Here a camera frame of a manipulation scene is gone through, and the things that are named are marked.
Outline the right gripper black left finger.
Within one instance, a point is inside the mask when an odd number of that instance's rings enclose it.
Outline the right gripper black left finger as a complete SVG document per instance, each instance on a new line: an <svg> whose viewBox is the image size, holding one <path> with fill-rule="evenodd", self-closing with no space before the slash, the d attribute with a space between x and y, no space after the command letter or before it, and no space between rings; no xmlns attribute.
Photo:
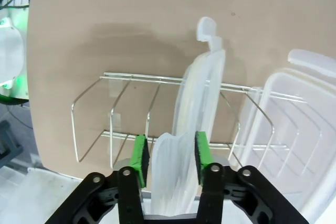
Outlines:
<svg viewBox="0 0 336 224"><path fill-rule="evenodd" d="M93 172L73 190L47 223L99 223L115 206L119 223L144 223L141 189L146 185L149 148L145 135L138 135L129 165L108 177Z"/></svg>

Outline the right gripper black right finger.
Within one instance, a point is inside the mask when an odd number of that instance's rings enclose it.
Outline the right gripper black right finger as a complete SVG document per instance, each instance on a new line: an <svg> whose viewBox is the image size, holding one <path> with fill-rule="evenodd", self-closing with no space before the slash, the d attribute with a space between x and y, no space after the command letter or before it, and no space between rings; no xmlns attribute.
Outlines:
<svg viewBox="0 0 336 224"><path fill-rule="evenodd" d="M251 223L307 223L303 215L255 167L234 171L214 162L206 133L195 133L195 161L202 186L197 223L221 223L224 200L230 200Z"/></svg>

